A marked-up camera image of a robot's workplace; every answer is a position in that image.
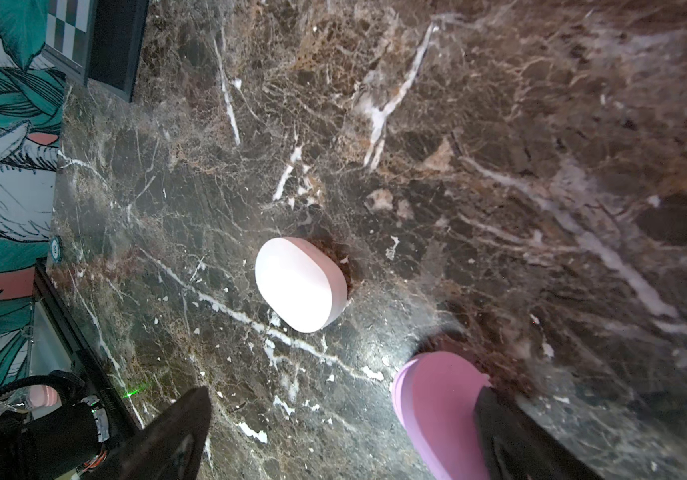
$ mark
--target marble table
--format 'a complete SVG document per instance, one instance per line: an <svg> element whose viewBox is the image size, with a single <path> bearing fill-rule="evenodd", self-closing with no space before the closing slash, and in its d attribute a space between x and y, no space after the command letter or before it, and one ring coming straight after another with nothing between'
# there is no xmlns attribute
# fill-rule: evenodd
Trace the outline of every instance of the marble table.
<svg viewBox="0 0 687 480"><path fill-rule="evenodd" d="M389 383L473 359L604 478L687 478L687 4L149 5L136 97L68 97L50 275L203 478L429 478ZM350 303L289 330L280 235Z"/></svg>

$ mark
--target white oval object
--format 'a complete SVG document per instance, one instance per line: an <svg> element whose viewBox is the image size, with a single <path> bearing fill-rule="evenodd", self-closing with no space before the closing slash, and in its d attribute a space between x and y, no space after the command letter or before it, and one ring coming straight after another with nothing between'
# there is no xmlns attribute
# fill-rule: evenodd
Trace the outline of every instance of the white oval object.
<svg viewBox="0 0 687 480"><path fill-rule="evenodd" d="M266 303L288 325L316 332L344 311L347 285L338 266L300 238L273 238L258 251L255 282Z"/></svg>

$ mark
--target checkerboard pattern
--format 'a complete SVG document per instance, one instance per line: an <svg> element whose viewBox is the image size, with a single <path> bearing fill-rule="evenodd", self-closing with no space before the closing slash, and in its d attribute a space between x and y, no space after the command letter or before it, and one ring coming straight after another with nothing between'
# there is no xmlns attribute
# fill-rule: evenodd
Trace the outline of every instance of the checkerboard pattern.
<svg viewBox="0 0 687 480"><path fill-rule="evenodd" d="M91 0L50 0L45 44L85 67Z"/></svg>

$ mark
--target painted wall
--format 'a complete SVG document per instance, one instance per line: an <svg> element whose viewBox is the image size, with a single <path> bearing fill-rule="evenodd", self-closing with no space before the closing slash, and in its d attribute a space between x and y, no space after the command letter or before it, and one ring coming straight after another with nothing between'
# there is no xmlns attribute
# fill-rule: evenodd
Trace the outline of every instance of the painted wall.
<svg viewBox="0 0 687 480"><path fill-rule="evenodd" d="M65 79L39 55L47 0L0 0L0 386L26 376L33 265L47 255Z"/></svg>

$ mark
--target black square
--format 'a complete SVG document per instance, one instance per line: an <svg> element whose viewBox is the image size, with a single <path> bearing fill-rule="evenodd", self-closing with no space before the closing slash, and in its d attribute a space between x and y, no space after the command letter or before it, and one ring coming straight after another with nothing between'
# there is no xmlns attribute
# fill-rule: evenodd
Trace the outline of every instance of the black square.
<svg viewBox="0 0 687 480"><path fill-rule="evenodd" d="M66 23L70 25L77 23L77 1L68 0L66 3Z"/></svg>
<svg viewBox="0 0 687 480"><path fill-rule="evenodd" d="M53 40L53 48L59 52L63 51L63 29L65 25L63 20L56 18L56 37Z"/></svg>
<svg viewBox="0 0 687 480"><path fill-rule="evenodd" d="M85 56L88 50L88 34L84 33L79 28L74 30L74 50L72 51L72 60L78 65L85 66Z"/></svg>

